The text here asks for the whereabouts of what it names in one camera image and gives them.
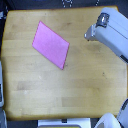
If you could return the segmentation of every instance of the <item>pink cloth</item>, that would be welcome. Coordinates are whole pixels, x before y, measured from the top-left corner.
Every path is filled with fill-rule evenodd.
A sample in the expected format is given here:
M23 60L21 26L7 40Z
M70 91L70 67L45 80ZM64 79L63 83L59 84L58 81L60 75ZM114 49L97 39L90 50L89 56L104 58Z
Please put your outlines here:
M69 43L41 21L32 46L60 69L64 68Z

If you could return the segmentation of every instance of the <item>gray floor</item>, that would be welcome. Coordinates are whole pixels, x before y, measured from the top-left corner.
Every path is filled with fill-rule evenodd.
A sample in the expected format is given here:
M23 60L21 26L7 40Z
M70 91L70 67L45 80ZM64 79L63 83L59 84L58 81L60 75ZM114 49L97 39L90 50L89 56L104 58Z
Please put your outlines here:
M14 3L10 3L8 2L7 4L9 5L10 9L35 9L36 7L33 7L32 5L28 6L24 6L24 3L18 3L17 0L14 0ZM62 5L62 1L59 0L58 3L55 0L52 0L51 3L47 3L46 5L42 5L42 8L63 8ZM116 5L118 6L119 11L125 15L128 18L128 0L113 0L113 1L109 1L106 2L105 0L100 0L101 2L99 2L98 6L106 6L106 5ZM72 5L72 7L87 7L87 6L94 6L95 0L90 0L89 2L87 0L74 0L74 3ZM2 3L0 0L0 12L4 10L5 11L5 7L3 9L2 7ZM3 28L4 28L4 19L0 19L0 44L2 42L2 33L3 33ZM99 119L98 118L91 118L91 126L92 128L94 128L95 124L97 123ZM37 127L37 121L8 121L8 128L36 128Z

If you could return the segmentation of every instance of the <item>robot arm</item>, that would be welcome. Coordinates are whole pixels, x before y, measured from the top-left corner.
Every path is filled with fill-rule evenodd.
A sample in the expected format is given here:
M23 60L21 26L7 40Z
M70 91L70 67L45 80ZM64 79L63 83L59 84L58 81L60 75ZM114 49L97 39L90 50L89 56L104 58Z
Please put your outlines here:
M128 64L128 19L112 8L103 8L97 23L85 34L87 40L98 40Z
M2 65L0 61L0 128L7 128L6 114L2 109L4 105L3 97L3 77L2 77Z
M111 113L106 113L100 118L95 128L121 128L121 126Z

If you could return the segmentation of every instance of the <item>table surface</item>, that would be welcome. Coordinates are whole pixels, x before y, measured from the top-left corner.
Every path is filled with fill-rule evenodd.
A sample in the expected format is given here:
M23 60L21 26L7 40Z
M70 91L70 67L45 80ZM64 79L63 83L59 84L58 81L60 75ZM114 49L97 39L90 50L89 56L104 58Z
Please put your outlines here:
M118 114L127 98L127 66L102 43L84 39L102 8L8 13L1 53L7 119ZM64 70L32 47L39 21L70 43Z

